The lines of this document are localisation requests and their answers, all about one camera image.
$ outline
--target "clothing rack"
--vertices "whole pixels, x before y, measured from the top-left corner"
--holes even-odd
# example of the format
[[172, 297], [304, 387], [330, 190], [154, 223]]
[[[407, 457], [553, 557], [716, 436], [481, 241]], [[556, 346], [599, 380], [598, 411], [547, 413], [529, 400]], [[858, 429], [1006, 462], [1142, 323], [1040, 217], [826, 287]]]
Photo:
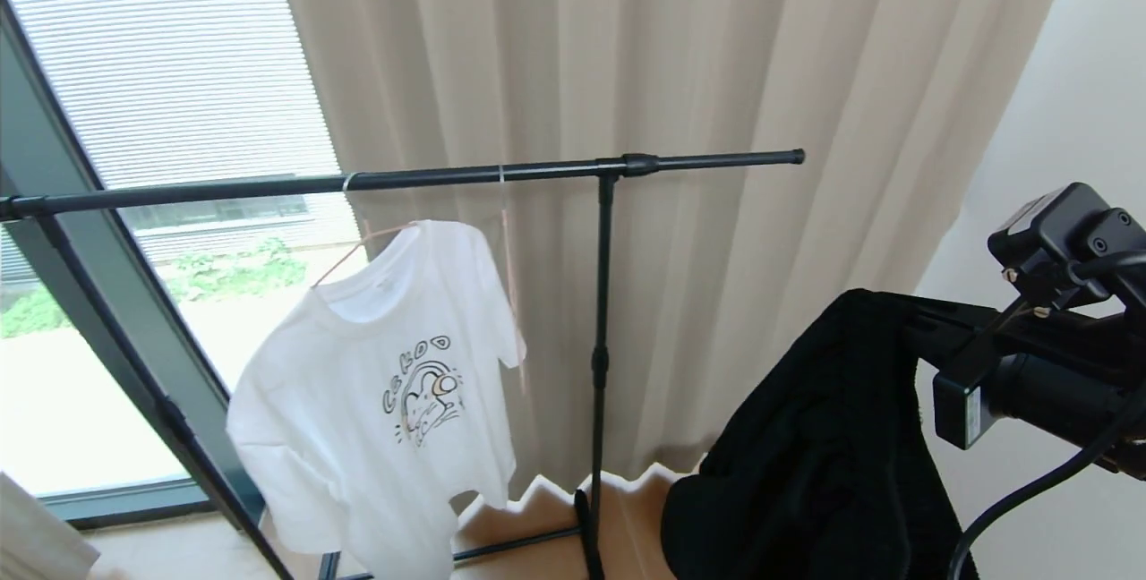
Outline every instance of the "clothing rack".
[[[455, 562], [472, 559], [479, 556], [516, 549], [528, 544], [545, 542], [557, 538], [580, 535], [584, 550], [584, 561], [590, 580], [602, 580], [604, 571], [597, 548], [598, 519], [601, 517], [601, 469], [604, 448], [605, 430], [605, 382], [609, 373], [609, 259], [612, 243], [613, 191], [620, 178], [638, 178], [661, 171], [691, 171], [696, 168], [720, 168], [730, 166], [759, 166], [768, 164], [801, 164], [802, 150], [782, 152], [744, 152], [729, 155], [698, 155], [684, 157], [658, 157], [654, 155], [623, 155], [621, 157], [580, 160], [580, 162], [543, 162], [534, 164], [508, 164], [502, 166], [472, 166], [464, 168], [433, 168], [427, 171], [400, 171], [390, 173], [355, 173], [347, 181], [346, 175], [328, 175], [315, 178], [286, 179], [252, 179], [236, 182], [199, 182], [172, 186], [138, 187], [125, 189], [105, 189], [73, 195], [11, 196], [0, 198], [0, 222], [32, 219], [40, 225], [44, 234], [58, 251], [60, 257], [79, 284], [85, 298], [101, 322], [108, 329], [117, 347], [124, 355], [147, 392], [152, 399], [160, 400], [159, 414], [165, 423], [180, 439], [186, 441], [190, 456], [206, 465], [203, 467], [207, 481], [218, 488], [227, 488], [222, 476], [210, 464], [204, 449], [194, 434], [189, 434], [181, 421], [179, 409], [168, 400], [155, 376], [148, 371], [139, 352], [127, 338], [127, 334], [111, 313], [110, 306], [103, 299], [97, 287], [84, 267], [66, 234], [60, 226], [56, 215], [76, 211], [94, 211], [124, 209], [131, 206], [148, 206], [157, 204], [175, 204], [185, 202], [205, 202], [214, 199], [234, 199], [245, 197], [268, 197], [282, 195], [307, 195], [319, 193], [338, 193], [343, 190], [392, 190], [402, 188], [419, 188], [450, 185], [472, 185], [499, 181], [552, 180], [565, 178], [597, 178], [598, 202], [598, 236], [597, 236], [597, 320], [596, 338], [590, 356], [592, 371], [592, 475], [590, 491], [587, 494], [578, 489], [573, 495], [573, 507], [576, 514], [576, 526], [550, 531], [528, 538], [520, 538], [479, 547], [454, 554]], [[267, 558], [275, 573], [290, 580], [291, 574], [270, 548], [269, 542], [259, 531], [246, 511], [234, 495], [225, 496], [230, 514]], [[332, 578], [337, 573], [337, 555], [329, 555], [323, 561], [322, 573]], [[342, 580], [366, 580], [369, 574], [343, 578]]]

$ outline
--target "black fabric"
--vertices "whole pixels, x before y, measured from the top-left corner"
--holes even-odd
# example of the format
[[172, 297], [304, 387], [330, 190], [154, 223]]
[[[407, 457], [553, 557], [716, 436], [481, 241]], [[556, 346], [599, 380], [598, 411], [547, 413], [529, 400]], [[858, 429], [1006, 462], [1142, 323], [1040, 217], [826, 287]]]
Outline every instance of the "black fabric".
[[[733, 413], [661, 519], [680, 580], [935, 580], [961, 535], [924, 442], [912, 307], [848, 291]], [[978, 574], [968, 559], [963, 580]]]

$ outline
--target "bush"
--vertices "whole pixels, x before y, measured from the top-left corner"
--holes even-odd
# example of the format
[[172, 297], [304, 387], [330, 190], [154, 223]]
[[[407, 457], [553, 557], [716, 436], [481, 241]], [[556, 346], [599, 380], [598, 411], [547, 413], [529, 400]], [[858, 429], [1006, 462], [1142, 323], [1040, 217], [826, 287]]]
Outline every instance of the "bush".
[[[167, 291], [176, 303], [261, 296], [306, 277], [306, 262], [292, 257], [286, 243], [276, 237], [237, 254], [189, 253], [175, 260], [175, 269]], [[64, 327], [71, 322], [45, 287], [19, 297], [0, 315], [5, 338]]]
[[19, 297], [0, 316], [0, 332], [5, 338], [71, 327], [71, 321], [44, 285]]

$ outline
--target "t-shirt sleeve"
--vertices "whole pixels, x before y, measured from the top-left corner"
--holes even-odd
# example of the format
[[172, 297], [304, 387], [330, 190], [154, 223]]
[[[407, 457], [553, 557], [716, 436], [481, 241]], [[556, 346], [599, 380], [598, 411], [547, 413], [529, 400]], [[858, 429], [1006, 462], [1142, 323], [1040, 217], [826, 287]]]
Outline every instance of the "t-shirt sleeve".
[[525, 361], [525, 339], [518, 330], [513, 309], [509, 305], [509, 298], [505, 296], [501, 276], [497, 274], [497, 266], [489, 250], [489, 243], [486, 242], [486, 236], [481, 232], [474, 229], [473, 234], [476, 244], [473, 253], [478, 262], [478, 287], [485, 307], [479, 312], [479, 315], [487, 319], [487, 329], [493, 337], [497, 359], [507, 368], [516, 368]]
[[346, 516], [331, 485], [278, 433], [258, 390], [236, 390], [227, 432], [274, 519], [278, 540], [300, 554], [342, 550]]

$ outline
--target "wooden floor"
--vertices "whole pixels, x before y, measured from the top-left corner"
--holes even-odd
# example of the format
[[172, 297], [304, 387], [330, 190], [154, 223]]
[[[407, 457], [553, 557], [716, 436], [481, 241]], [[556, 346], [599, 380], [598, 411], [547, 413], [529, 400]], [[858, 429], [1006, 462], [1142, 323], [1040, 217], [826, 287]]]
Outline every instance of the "wooden floor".
[[[609, 580], [673, 580], [660, 550], [660, 514], [676, 475], [660, 467], [637, 481], [606, 475], [601, 494], [601, 557]], [[549, 484], [534, 484], [519, 505], [507, 511], [480, 508], [464, 522], [454, 542], [463, 550], [573, 526], [572, 497]], [[339, 575], [361, 571], [351, 559]], [[461, 563], [452, 580], [588, 578], [576, 535], [531, 544]]]

